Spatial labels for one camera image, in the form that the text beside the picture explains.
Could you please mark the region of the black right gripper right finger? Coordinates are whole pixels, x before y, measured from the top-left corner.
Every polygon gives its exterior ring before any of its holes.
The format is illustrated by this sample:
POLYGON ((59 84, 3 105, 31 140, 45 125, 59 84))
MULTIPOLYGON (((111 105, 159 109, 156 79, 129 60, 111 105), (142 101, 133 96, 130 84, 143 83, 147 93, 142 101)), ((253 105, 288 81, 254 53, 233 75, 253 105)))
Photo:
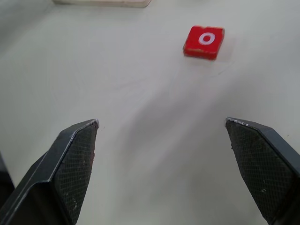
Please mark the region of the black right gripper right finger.
POLYGON ((300 223, 300 155, 273 128, 226 118, 240 174, 269 225, 300 223))

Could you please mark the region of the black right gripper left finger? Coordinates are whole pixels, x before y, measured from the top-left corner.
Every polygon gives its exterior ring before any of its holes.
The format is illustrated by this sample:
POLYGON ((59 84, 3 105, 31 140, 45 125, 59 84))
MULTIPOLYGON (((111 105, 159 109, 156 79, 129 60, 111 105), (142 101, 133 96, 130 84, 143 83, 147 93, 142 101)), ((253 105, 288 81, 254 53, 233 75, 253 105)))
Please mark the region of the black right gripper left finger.
POLYGON ((62 130, 0 210, 2 225, 75 225, 89 185, 99 121, 62 130))

